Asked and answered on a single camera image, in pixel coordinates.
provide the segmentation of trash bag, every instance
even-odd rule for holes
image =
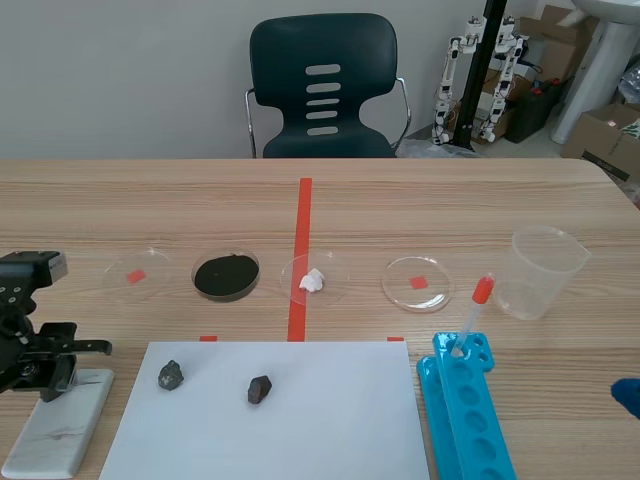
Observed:
[[[622,75],[618,90],[627,102],[640,103],[640,62]]]
[[[620,180],[618,177],[612,175],[609,172],[606,173],[611,181],[615,183],[622,193],[624,193],[631,203],[633,203],[638,209],[640,209],[640,185],[637,183],[628,183],[623,180]]]
[[[456,147],[455,145],[434,145],[431,140],[406,139],[396,152],[399,158],[483,158],[482,155]]]

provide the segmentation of white sink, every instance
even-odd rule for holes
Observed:
[[[586,15],[600,19],[602,37],[592,40],[593,60],[584,76],[576,77],[560,119],[551,135],[566,143],[582,112],[607,105],[640,39],[640,0],[571,0],[577,7],[560,22],[569,26]]]
[[[571,0],[592,17],[613,23],[640,25],[640,0]]]

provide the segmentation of dark rock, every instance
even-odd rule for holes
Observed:
[[[253,405],[259,404],[264,397],[269,395],[269,390],[271,390],[271,380],[266,375],[262,377],[256,377],[251,380],[249,384],[249,391],[247,392],[247,397],[249,403]]]
[[[180,386],[184,377],[180,371],[180,365],[177,362],[171,360],[160,370],[158,375],[158,385],[165,390],[175,390]]]

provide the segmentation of blue rack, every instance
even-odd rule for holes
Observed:
[[[455,333],[436,333],[435,356],[418,362],[441,480],[516,480],[485,373],[494,367],[487,337],[469,334],[462,357]]]

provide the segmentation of dropper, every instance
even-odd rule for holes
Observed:
[[[482,311],[482,306],[487,303],[487,300],[489,300],[491,291],[493,290],[493,286],[495,285],[495,283],[496,279],[492,273],[488,273],[478,281],[476,289],[473,292],[473,296],[471,297],[473,300],[471,313],[469,314],[467,323],[464,324],[464,327],[458,334],[456,343],[451,349],[451,355],[453,355],[454,357],[462,357],[464,355],[462,347],[467,341],[467,337],[469,336],[469,333],[473,329],[473,326],[475,325],[476,320],[480,315],[480,312]]]

